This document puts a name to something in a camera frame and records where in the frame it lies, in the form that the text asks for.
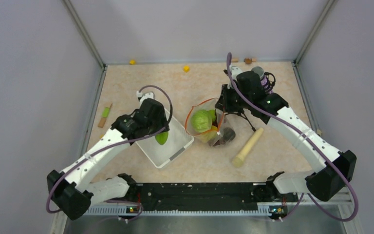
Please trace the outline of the pale green cabbage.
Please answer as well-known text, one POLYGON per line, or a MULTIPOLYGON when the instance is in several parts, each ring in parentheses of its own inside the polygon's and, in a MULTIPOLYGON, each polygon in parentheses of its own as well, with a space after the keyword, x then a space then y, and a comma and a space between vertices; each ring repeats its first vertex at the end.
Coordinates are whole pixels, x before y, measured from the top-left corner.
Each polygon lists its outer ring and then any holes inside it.
POLYGON ((192 115, 190 123, 194 131, 203 133, 210 130, 212 119, 207 110, 198 110, 192 115))

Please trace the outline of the green apple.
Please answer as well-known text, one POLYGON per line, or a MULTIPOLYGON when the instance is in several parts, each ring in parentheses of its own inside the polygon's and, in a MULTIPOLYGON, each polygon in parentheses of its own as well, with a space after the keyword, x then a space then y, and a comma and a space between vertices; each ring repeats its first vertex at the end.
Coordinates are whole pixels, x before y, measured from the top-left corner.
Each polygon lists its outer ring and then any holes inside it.
POLYGON ((208 113, 211 116, 212 122, 216 122, 217 120, 216 111, 213 109, 213 110, 209 110, 208 113))

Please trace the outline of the microphone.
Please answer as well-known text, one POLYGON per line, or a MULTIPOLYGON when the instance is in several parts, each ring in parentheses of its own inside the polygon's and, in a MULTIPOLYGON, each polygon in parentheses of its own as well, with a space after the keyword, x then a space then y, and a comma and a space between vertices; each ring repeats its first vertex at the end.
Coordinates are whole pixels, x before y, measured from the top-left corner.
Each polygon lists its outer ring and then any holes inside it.
MULTIPOLYGON (((263 68, 260 66, 253 67, 250 71, 244 72, 242 75, 237 75, 237 87, 239 88, 240 92, 254 105, 257 104, 258 101, 265 98, 268 94, 273 93, 273 87, 276 84, 276 78, 273 78, 273 81, 270 81, 268 77, 272 75, 270 72, 265 72, 263 68)), ((228 84, 228 88, 233 88, 232 84, 228 84)), ((270 119, 269 116, 263 115, 259 111, 256 111, 254 108, 250 111, 250 113, 259 119, 261 119, 264 123, 267 123, 270 119)), ((244 114, 244 111, 241 113, 226 113, 233 114, 240 116, 246 120, 248 120, 247 116, 244 114)))

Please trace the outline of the yellow fruit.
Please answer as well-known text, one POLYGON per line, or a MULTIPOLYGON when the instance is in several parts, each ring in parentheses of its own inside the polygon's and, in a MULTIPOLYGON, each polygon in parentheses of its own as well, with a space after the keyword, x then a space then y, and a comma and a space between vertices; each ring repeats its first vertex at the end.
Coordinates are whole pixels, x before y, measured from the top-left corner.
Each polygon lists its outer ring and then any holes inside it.
POLYGON ((211 126, 210 130, 201 134, 203 143, 209 143, 218 135, 218 128, 214 125, 211 126))

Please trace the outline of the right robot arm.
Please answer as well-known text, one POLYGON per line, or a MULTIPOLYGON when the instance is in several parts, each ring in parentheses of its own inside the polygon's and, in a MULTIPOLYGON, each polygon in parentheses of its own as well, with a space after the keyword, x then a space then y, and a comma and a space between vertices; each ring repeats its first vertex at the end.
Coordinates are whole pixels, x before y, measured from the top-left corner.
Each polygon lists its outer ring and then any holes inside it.
POLYGON ((354 203, 358 203, 350 184, 357 160, 352 151, 342 152, 322 139, 284 98, 270 91, 272 84, 263 83, 266 77, 261 78, 254 70, 243 72, 235 66, 225 69, 224 73, 230 82, 222 85, 216 108, 229 114, 247 109, 285 137, 312 168, 301 173, 276 173, 273 183, 266 187, 270 200, 279 201, 288 193, 305 193, 320 201, 329 201, 342 188, 347 188, 354 203))

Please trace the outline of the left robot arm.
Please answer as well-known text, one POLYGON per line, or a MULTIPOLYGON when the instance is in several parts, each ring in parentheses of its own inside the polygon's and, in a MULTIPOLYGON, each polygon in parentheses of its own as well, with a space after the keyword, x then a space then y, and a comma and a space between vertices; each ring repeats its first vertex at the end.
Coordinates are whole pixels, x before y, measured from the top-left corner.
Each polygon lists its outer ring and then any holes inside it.
POLYGON ((111 198, 120 197, 127 202, 135 199, 137 189, 127 174, 103 182, 92 183, 92 180, 115 156, 135 142, 169 131, 172 107, 166 112, 163 104, 152 98, 140 103, 140 107, 131 114, 119 116, 80 159, 61 172, 53 170, 47 175, 48 213, 57 213, 50 209, 50 202, 54 202, 58 212, 64 212, 70 220, 76 220, 91 206, 111 198))

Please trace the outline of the clear zip bag orange zipper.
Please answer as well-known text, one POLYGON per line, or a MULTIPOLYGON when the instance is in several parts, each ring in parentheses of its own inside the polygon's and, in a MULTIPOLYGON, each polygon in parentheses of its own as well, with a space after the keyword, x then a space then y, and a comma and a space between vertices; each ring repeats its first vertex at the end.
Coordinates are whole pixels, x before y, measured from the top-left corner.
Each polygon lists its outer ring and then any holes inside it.
POLYGON ((184 123, 187 134, 210 147, 227 145, 236 138, 226 113, 216 104, 218 99, 211 98, 192 106, 184 123))

